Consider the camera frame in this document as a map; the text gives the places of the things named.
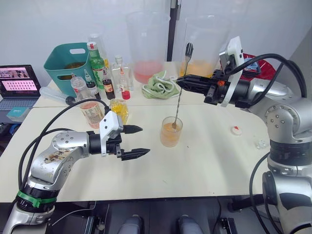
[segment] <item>green bottle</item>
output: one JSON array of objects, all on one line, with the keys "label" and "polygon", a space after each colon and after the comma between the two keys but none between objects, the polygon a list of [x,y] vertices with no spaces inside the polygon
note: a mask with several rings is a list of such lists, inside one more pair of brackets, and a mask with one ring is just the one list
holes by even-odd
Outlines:
[{"label": "green bottle", "polygon": [[105,70],[105,64],[103,59],[100,57],[98,52],[97,43],[94,41],[87,43],[88,50],[90,52],[90,64],[94,77],[96,78],[97,87],[99,89],[104,89],[103,80],[107,76]]}]

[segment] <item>teal basket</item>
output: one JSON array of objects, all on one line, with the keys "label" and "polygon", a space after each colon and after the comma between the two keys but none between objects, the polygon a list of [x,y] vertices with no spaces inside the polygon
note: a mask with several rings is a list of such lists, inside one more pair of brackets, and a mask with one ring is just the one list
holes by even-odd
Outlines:
[{"label": "teal basket", "polygon": [[[64,69],[66,65],[74,62],[83,62],[84,64],[78,68]],[[62,44],[55,47],[45,62],[44,69],[59,89],[72,97],[76,97],[76,94],[70,80],[63,80],[62,76],[70,76],[71,73],[74,73],[76,76],[84,78],[84,69],[86,69],[91,78],[95,80],[89,63],[87,43],[85,42]]]}]

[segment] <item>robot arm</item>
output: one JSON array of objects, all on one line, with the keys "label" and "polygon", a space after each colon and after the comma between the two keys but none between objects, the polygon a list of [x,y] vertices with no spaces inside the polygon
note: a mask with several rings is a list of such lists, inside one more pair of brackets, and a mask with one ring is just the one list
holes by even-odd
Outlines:
[{"label": "robot arm", "polygon": [[125,152],[120,148],[120,133],[131,134],[141,130],[134,125],[122,125],[120,117],[110,111],[100,122],[100,134],[74,131],[57,134],[49,148],[33,161],[26,186],[17,194],[3,233],[11,234],[20,225],[42,228],[51,217],[59,191],[77,160],[101,153],[103,156],[114,154],[121,160],[130,160],[149,152],[148,149]]},{"label": "robot arm", "polygon": [[[229,50],[229,45],[236,51]],[[277,207],[284,233],[292,233],[304,226],[307,228],[300,233],[311,233],[312,102],[274,82],[260,101],[250,105],[269,81],[254,78],[249,82],[240,80],[241,74],[226,75],[242,64],[238,59],[241,53],[239,38],[232,39],[220,52],[224,71],[215,70],[211,78],[188,75],[179,78],[177,83],[184,90],[203,94],[205,103],[234,104],[265,122],[271,149],[268,156],[270,171],[263,175],[264,199]]]}]

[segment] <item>green tape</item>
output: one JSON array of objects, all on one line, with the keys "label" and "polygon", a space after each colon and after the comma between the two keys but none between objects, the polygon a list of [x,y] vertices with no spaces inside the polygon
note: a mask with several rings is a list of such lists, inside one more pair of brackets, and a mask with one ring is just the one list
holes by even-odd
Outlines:
[{"label": "green tape", "polygon": [[47,199],[35,198],[35,197],[27,195],[21,191],[18,192],[17,196],[31,202],[33,204],[33,207],[35,207],[35,208],[38,208],[41,204],[52,203],[52,202],[55,202],[57,200],[56,197],[47,198]]}]

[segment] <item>green towel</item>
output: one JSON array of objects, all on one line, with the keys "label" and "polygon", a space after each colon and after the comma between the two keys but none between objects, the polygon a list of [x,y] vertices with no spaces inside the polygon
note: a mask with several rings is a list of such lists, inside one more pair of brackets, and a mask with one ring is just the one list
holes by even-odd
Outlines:
[{"label": "green towel", "polygon": [[168,99],[179,94],[176,84],[165,79],[166,71],[154,74],[148,83],[142,86],[142,93],[146,98]]}]

